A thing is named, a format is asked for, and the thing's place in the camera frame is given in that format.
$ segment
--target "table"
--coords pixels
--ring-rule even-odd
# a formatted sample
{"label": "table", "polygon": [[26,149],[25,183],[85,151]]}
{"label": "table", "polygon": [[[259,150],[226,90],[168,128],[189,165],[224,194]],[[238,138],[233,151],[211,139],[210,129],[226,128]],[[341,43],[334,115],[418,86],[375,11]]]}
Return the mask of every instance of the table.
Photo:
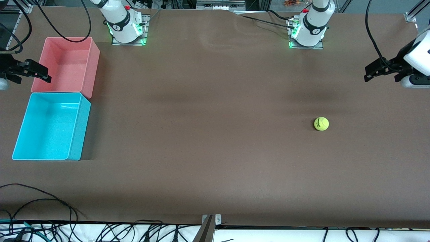
{"label": "table", "polygon": [[[45,9],[66,36],[86,33],[82,8]],[[82,160],[11,160],[26,78],[0,94],[0,184],[51,192],[81,220],[201,223],[218,213],[241,225],[430,226],[429,90],[393,76],[364,82],[377,58],[364,15],[334,14],[316,51],[288,49],[284,29],[222,10],[162,10],[147,46],[112,46],[101,13],[89,11],[101,54]],[[30,18],[20,60],[38,60],[57,36],[37,9]],[[417,34],[402,15],[371,15],[370,25],[389,59]],[[26,32],[22,21],[17,35]],[[327,131],[313,129],[319,116]],[[40,197],[7,188],[0,205]],[[40,202],[17,218],[68,211]]]}

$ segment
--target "pink plastic container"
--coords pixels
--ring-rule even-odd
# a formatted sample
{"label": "pink plastic container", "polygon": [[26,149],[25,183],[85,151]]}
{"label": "pink plastic container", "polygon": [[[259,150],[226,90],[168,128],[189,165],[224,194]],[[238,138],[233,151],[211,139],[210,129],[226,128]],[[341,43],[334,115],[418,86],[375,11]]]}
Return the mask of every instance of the pink plastic container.
{"label": "pink plastic container", "polygon": [[[82,37],[70,37],[81,40]],[[31,91],[82,93],[91,98],[100,50],[91,37],[72,43],[61,37],[46,38],[39,63],[48,68],[51,83],[35,78]]]}

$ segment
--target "blue bin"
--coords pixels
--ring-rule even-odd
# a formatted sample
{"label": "blue bin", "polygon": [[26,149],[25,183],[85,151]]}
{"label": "blue bin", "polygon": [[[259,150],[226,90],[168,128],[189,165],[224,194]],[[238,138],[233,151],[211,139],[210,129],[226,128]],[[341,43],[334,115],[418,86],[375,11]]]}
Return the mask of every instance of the blue bin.
{"label": "blue bin", "polygon": [[78,161],[90,107],[81,93],[33,93],[12,159]]}

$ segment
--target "tennis ball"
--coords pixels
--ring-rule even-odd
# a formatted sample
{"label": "tennis ball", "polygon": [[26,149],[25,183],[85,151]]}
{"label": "tennis ball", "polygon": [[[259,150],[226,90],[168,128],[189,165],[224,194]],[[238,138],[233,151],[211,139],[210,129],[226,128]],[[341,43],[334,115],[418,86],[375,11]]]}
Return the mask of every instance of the tennis ball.
{"label": "tennis ball", "polygon": [[316,130],[324,131],[329,127],[329,120],[325,117],[319,117],[315,119],[313,125],[315,126]]}

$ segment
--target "metal bar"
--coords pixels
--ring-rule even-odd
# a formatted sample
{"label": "metal bar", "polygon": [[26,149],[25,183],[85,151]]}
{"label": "metal bar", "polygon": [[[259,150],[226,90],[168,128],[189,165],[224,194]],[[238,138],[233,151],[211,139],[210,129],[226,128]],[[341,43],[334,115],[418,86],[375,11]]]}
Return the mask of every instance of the metal bar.
{"label": "metal bar", "polygon": [[345,10],[349,7],[349,5],[351,4],[352,0],[347,0],[343,6],[339,9],[340,13],[344,13]]}
{"label": "metal bar", "polygon": [[416,16],[430,4],[430,0],[419,1],[409,12],[405,13],[407,22],[416,22]]}
{"label": "metal bar", "polygon": [[215,231],[215,214],[209,214],[194,237],[193,242],[212,242]]}

